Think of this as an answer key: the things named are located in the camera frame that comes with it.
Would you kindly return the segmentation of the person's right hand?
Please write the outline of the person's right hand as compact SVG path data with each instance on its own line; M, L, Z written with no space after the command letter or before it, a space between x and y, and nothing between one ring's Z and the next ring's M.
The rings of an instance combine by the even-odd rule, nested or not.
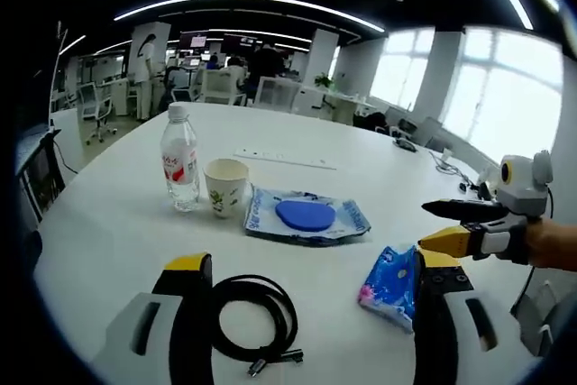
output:
M528 262L537 268L577 271L577 228L540 219L527 225Z

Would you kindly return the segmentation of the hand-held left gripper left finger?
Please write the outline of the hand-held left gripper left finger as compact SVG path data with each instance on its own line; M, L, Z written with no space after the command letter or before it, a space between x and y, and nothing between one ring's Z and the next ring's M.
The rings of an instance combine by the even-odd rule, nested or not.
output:
M165 265L152 292L116 315L91 363L105 384L212 384L209 298L212 257Z

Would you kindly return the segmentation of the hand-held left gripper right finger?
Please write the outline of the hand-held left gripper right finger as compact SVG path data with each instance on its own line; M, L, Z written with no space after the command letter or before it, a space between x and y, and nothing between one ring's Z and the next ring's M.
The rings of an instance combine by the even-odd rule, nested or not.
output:
M516 318L456 259L418 249L415 265L415 384L518 384L540 363Z

